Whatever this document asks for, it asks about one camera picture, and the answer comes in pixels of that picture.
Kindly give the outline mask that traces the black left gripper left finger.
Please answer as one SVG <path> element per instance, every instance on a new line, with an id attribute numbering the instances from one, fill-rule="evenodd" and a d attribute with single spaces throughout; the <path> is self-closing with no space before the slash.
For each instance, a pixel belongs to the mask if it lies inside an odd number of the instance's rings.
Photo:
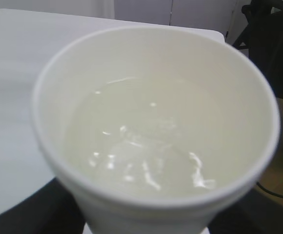
<path id="1" fill-rule="evenodd" d="M 56 179 L 0 214 L 0 234 L 81 234 L 84 227 L 74 198 Z"/>

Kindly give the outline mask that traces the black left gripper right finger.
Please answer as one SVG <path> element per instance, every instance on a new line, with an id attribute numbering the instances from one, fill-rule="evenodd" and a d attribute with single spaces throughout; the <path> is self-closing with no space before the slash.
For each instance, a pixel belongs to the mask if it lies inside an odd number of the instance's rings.
<path id="1" fill-rule="evenodd" d="M 283 186 L 258 184 L 208 225 L 211 234 L 283 234 Z"/>

